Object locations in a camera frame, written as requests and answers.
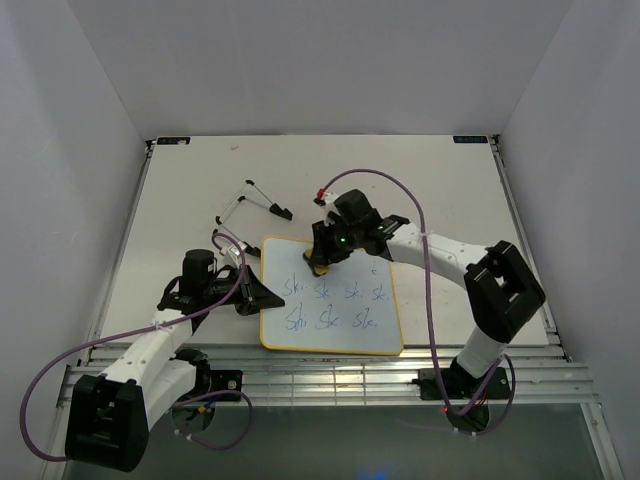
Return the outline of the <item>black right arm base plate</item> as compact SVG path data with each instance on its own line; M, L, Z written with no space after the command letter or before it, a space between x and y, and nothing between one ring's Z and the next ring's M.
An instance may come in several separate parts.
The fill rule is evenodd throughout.
M480 378L474 378L454 359L448 368L441 370L441 375L451 400L471 399L484 381L487 381L487 384L480 394L480 399L507 400L510 395L510 383L506 370L500 366L494 371L488 370ZM412 380L412 384L419 387L422 400L443 399L434 369L420 369L417 377Z

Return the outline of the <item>yellow whiteboard eraser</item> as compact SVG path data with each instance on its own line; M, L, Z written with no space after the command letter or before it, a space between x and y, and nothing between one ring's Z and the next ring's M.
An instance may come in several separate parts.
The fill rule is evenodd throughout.
M313 274L314 277L322 277L329 272L328 266L315 264L314 262L307 262L307 261L305 262L309 266L311 273Z

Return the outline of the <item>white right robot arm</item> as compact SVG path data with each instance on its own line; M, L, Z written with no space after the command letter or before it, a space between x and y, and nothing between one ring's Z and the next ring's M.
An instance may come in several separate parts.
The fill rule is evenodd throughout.
M313 223L313 243L303 254L314 276L327 274L330 266L362 250L421 267L466 291L475 327L442 372L442 384L463 398L483 390L487 373L546 300L518 248L504 240L485 247L428 234L405 217L381 216L357 189L341 195L319 191L314 202L324 217Z

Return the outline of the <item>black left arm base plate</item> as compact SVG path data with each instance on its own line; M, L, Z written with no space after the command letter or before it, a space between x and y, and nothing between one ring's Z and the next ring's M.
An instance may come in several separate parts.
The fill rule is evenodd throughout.
M186 401L214 391L240 391L242 388L243 372L241 370L212 368L209 358L204 352L196 349L181 349L177 352L175 359L187 361L195 367L195 384L178 398L179 401Z

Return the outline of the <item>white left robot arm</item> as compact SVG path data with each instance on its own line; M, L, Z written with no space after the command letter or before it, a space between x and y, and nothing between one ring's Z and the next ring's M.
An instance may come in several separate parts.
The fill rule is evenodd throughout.
M186 252L180 275L163 291L152 330L100 374L75 383L67 458L130 472L140 463L152 428L174 404L201 401L215 388L221 388L222 401L238 399L237 389L228 386L238 372L212 370L203 352L184 344L214 305L231 305L241 316L284 306L241 261L241 255L227 252L219 266L210 250Z

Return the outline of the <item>yellow framed whiteboard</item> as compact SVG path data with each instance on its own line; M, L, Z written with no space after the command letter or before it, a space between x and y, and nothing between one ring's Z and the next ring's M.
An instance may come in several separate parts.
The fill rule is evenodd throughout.
M269 350L397 356L404 348L391 263L359 250L316 277L303 259L311 244L266 237L261 281L285 305L260 313Z

